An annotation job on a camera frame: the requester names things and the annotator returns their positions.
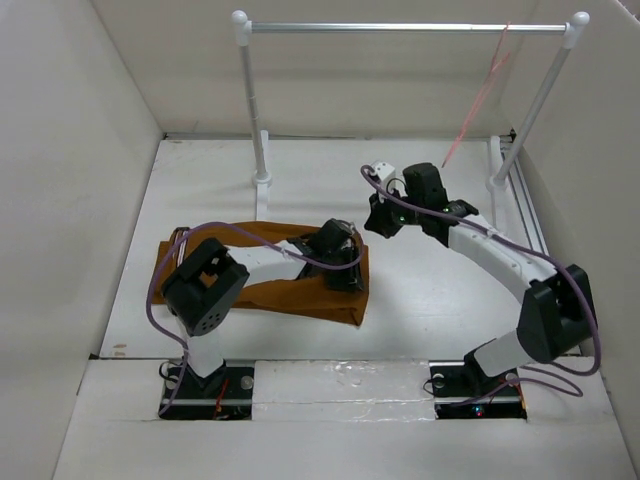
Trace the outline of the pink wire hanger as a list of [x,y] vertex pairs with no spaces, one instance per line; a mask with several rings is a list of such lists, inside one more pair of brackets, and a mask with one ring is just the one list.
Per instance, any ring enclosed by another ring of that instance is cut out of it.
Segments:
[[453,143],[451,144],[447,154],[445,155],[441,167],[444,168],[452,159],[452,157],[454,156],[456,150],[459,148],[460,144],[462,143],[462,141],[464,140],[470,126],[472,125],[476,115],[478,114],[478,112],[481,110],[484,102],[486,101],[486,99],[489,97],[489,94],[491,93],[492,89],[493,89],[493,85],[496,82],[498,75],[500,73],[500,70],[502,69],[502,67],[507,63],[507,61],[510,58],[511,52],[507,51],[504,55],[501,55],[501,49],[502,49],[502,45],[506,39],[507,36],[507,32],[509,27],[511,26],[511,23],[508,22],[505,26],[505,28],[502,30],[501,34],[500,34],[500,38],[498,40],[498,43],[496,45],[496,48],[494,50],[493,56],[491,58],[491,62],[490,62],[490,66],[487,72],[487,75],[480,87],[480,89],[478,90],[476,96],[474,97],[473,103],[466,115],[466,117],[464,118],[464,121],[461,125],[461,128],[458,132],[458,135],[455,137]]

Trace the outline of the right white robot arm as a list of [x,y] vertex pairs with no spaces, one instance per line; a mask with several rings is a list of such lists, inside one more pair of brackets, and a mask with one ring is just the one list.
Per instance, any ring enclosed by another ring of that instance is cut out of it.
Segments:
[[369,198],[366,230],[386,239],[404,226],[418,226],[444,247],[475,263],[520,303],[514,330],[478,346],[463,359],[462,384],[477,402],[521,382],[518,369],[536,364],[555,367],[561,378],[567,367],[558,358],[585,340],[594,344],[595,374],[601,364],[601,342],[586,272],[518,245],[495,230],[465,200],[449,199],[438,168],[419,163],[397,174],[385,162],[364,165],[360,173],[374,189]]

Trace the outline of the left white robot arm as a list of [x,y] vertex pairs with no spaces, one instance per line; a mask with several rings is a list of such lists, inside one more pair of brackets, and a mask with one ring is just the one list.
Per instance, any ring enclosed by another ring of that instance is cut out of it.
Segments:
[[264,221],[178,228],[161,243],[151,301],[186,336],[185,380],[201,396],[222,387],[217,329],[231,309],[359,326],[369,298],[368,249],[346,222]]

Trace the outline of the brown trousers with striped trim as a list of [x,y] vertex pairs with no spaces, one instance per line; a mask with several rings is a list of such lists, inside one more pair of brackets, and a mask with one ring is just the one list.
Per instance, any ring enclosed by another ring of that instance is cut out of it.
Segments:
[[[237,222],[232,225],[274,244],[289,238],[312,234],[320,229],[320,227],[309,225],[263,221]],[[188,230],[188,227],[177,227],[168,240],[159,243],[154,273],[170,247],[177,242],[186,230]],[[188,256],[192,253],[203,240],[209,237],[218,239],[229,249],[231,246],[263,246],[257,240],[228,227],[210,226],[191,235],[184,242],[186,243],[186,255]],[[233,307],[236,309],[264,310],[360,326],[364,321],[369,298],[369,251],[367,246],[363,247],[363,252],[360,267],[364,281],[364,291],[341,292],[330,290],[325,285],[325,277],[322,275],[301,280],[274,280],[251,286],[248,285],[248,281]],[[169,274],[175,270],[177,255],[177,253],[174,253],[160,274],[152,296],[151,303],[153,305],[165,303],[160,287]]]

